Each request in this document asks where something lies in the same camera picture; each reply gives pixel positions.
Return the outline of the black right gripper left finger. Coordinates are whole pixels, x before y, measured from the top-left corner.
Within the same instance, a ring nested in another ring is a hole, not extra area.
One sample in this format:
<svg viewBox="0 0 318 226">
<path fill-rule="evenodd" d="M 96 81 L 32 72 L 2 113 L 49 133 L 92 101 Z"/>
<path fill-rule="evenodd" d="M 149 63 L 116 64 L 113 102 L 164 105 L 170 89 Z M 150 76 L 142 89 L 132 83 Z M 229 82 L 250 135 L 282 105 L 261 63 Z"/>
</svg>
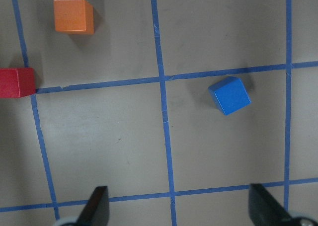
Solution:
<svg viewBox="0 0 318 226">
<path fill-rule="evenodd" d="M 107 226 L 110 217 L 107 186 L 94 189 L 87 204 L 75 222 L 76 226 Z"/>
</svg>

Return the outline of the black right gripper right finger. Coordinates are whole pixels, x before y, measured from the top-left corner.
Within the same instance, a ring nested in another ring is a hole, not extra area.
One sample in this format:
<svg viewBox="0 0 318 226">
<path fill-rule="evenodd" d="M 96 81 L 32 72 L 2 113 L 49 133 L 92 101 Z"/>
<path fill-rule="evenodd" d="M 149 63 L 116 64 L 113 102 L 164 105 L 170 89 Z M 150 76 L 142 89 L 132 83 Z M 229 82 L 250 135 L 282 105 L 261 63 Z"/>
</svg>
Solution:
<svg viewBox="0 0 318 226">
<path fill-rule="evenodd" d="M 255 226 L 293 226 L 293 218 L 262 184 L 250 184 L 248 215 Z"/>
</svg>

